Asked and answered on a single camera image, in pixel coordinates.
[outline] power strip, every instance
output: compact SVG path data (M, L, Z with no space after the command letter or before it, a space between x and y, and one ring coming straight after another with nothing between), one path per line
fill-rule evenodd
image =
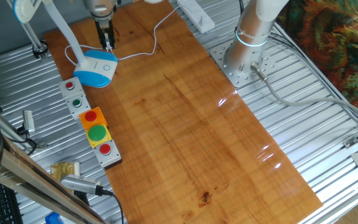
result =
M215 23L195 0L177 0L177 2L200 33L206 33L215 28Z

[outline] wooden table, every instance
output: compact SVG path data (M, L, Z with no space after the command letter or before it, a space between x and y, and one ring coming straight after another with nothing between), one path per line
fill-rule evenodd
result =
M120 7L114 54L151 52L153 28L171 11L168 1ZM100 46L92 19L71 28L81 44ZM319 208L176 13L157 38L153 56L119 62L112 84L85 87L121 152L122 164L106 173L129 223L296 223ZM45 39L63 79L71 78L67 41L58 30Z

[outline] green button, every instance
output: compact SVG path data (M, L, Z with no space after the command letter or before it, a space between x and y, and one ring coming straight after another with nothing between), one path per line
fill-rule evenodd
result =
M102 125L95 125L89 129L88 137L92 141L100 141L106 137L106 130Z
M74 100L74 101L73 101L73 106L74 106L74 107L80 107L81 104L82 104L82 103L81 103L81 100Z

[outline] colorful fabric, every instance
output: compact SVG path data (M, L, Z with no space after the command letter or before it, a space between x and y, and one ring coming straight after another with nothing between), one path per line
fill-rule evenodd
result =
M290 0L278 22L358 107L358 0Z

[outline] red button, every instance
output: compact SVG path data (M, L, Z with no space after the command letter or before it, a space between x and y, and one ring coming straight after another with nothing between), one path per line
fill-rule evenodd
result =
M66 83L66 88L67 88L67 90L72 90L72 89L74 89L74 84L72 82L68 82L68 83Z
M110 154L110 146L108 144L103 144L100 146L99 151L103 155L107 156L108 154Z
M98 116L98 115L96 115L95 112L89 111L89 112L87 112L87 113L85 114L85 120L87 120L87 121L89 121L89 122L92 122L92 121L96 120L96 117L97 117L97 116Z

